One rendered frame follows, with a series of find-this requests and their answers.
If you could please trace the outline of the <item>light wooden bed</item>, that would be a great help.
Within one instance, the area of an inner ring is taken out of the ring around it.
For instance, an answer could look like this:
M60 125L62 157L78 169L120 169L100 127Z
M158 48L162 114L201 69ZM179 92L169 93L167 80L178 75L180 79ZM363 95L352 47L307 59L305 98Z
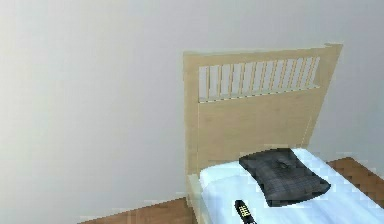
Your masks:
M307 149L341 50L184 54L187 201L198 224L244 224L236 200L257 224L384 224L384 209L345 178L344 163ZM269 207L239 158L276 148L291 148L331 188Z

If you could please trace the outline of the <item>dark grey pillow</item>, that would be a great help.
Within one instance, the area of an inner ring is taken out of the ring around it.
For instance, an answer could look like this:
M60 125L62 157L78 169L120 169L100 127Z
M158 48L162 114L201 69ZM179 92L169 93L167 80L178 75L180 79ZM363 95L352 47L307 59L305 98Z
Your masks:
M291 148L248 154L239 158L239 164L256 180L269 207L311 200L331 188L331 184L305 166Z

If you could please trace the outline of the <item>black remote control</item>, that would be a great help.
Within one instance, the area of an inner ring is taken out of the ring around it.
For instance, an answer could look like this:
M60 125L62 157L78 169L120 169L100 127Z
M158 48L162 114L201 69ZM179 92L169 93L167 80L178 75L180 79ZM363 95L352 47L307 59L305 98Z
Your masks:
M236 200L234 207L244 224L257 224L250 210L242 200Z

